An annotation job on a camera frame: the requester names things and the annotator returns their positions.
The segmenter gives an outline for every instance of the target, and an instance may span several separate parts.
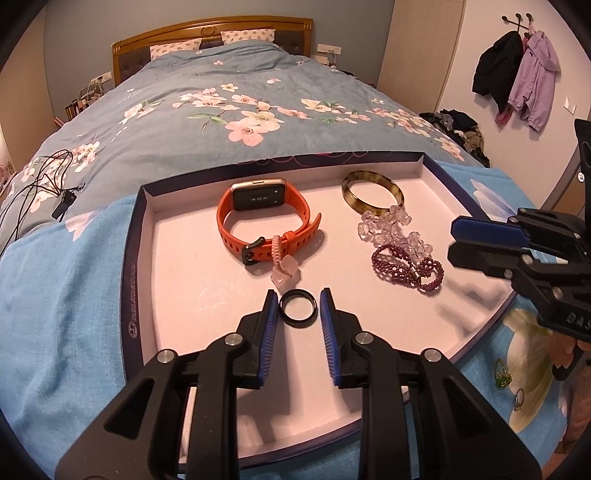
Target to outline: watch strap buckle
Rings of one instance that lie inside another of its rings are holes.
[[[255,248],[261,247],[266,241],[267,241],[267,239],[265,237],[261,236],[253,243],[248,244],[247,246],[242,248],[242,251],[241,251],[242,263],[246,267],[249,267],[251,265],[255,265],[255,264],[259,263],[258,260],[254,259],[255,253],[252,250]]]

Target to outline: orange smartwatch band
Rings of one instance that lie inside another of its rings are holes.
[[[295,232],[288,231],[281,236],[281,252],[283,255],[293,255],[300,247],[310,240],[320,226],[322,214],[316,216],[314,222],[310,223],[310,207],[302,194],[289,182],[285,182],[284,203],[295,208],[300,216],[302,226]],[[242,260],[245,265],[254,265],[260,261],[271,261],[271,245],[273,240],[259,237],[255,242],[247,244],[228,232],[224,227],[224,221],[228,214],[234,210],[232,191],[227,191],[217,206],[217,229],[220,232],[224,245],[234,255]]]

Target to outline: red beaded bracelet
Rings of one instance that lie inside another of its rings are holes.
[[[379,255],[384,250],[390,250],[394,258],[404,260],[408,265],[399,265],[390,263],[385,260],[380,260]],[[406,253],[404,248],[398,245],[386,244],[379,247],[371,256],[371,261],[374,265],[375,271],[384,280],[393,283],[401,283],[417,288],[419,291],[425,293],[433,291],[443,281],[443,266],[437,260],[432,258],[423,258],[418,265],[413,264],[410,255]],[[422,278],[430,278],[431,274],[435,273],[436,278],[431,283],[422,284]]]

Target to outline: door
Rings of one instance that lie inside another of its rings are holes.
[[[396,0],[378,90],[416,113],[436,111],[464,5],[465,0]]]

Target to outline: black jacket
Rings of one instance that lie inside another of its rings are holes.
[[[522,58],[521,36],[512,30],[480,56],[472,91],[478,95],[490,93],[499,112],[504,111]]]

